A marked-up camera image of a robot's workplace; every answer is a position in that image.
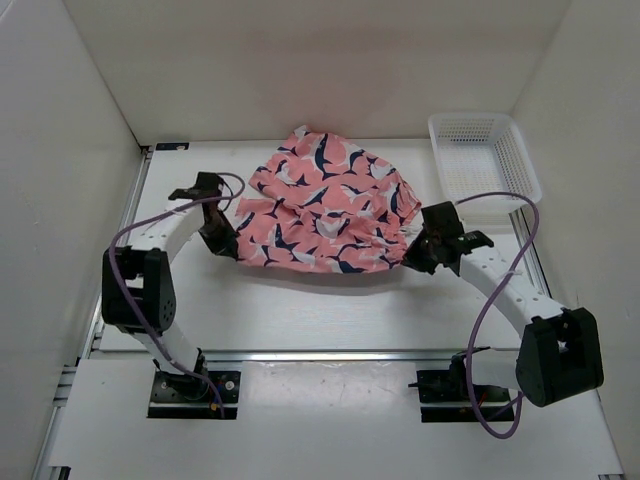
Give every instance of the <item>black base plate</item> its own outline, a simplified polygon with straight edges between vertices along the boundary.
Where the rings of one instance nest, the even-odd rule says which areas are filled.
[[[448,370],[420,370],[417,372],[422,423],[477,422],[469,398],[452,389]],[[484,398],[480,407],[484,417],[491,422],[513,421],[513,408],[496,414],[511,401],[509,390],[490,385],[474,385],[477,399]]]
[[[224,405],[238,403],[240,395],[240,372],[238,371],[211,371],[209,378],[218,387],[222,403]],[[147,418],[195,418],[210,420],[235,420],[238,416],[237,407],[224,408],[224,419],[221,417],[220,408],[211,408],[211,396],[207,392],[199,399],[188,399],[169,387],[162,373],[156,372],[149,398]]]

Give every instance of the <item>white plastic basket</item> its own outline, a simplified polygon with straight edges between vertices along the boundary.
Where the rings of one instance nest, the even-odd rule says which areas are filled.
[[[513,119],[501,113],[439,113],[429,133],[440,183],[451,201],[478,193],[507,191],[540,201],[540,184]],[[524,202],[488,197],[461,204],[464,216],[511,213]]]

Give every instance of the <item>white wall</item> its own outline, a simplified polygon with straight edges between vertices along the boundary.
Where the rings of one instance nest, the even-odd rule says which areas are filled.
[[[600,395],[631,478],[640,478],[639,46],[639,2],[574,1],[515,111],[544,190],[536,246],[553,293],[598,319]]]
[[[143,144],[509,112],[569,0],[65,0]]]
[[[30,476],[139,161],[62,2],[11,2],[0,17],[0,478]]]

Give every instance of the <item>crumpled garment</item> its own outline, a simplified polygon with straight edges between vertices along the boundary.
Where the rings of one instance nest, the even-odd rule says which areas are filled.
[[[236,210],[241,263],[302,272],[366,273],[400,264],[400,227],[420,209],[386,160],[331,133],[296,129],[249,185],[267,198]]]

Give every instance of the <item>white table surface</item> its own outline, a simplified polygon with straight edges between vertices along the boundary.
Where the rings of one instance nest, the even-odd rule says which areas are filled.
[[[392,162],[424,206],[444,200],[429,140],[356,140]],[[231,171],[248,179],[280,142],[191,143],[153,154],[136,220],[160,212],[167,196],[193,185],[198,171]],[[249,194],[258,194],[248,187]],[[234,217],[235,204],[228,211]],[[421,224],[421,216],[414,221]],[[518,249],[510,224],[487,231],[510,260]],[[372,275],[300,274],[236,264],[209,253],[198,235],[171,265],[176,321],[204,350],[459,349],[484,298],[449,270],[429,276],[399,267]],[[517,348],[506,319],[492,311],[479,345]],[[142,350],[106,326],[103,351]]]
[[[621,473],[588,392],[526,403],[510,440],[422,424],[411,363],[245,363],[238,419],[147,419],[153,365],[84,360],[50,457],[69,480],[596,480]],[[494,424],[505,430],[507,424]]]

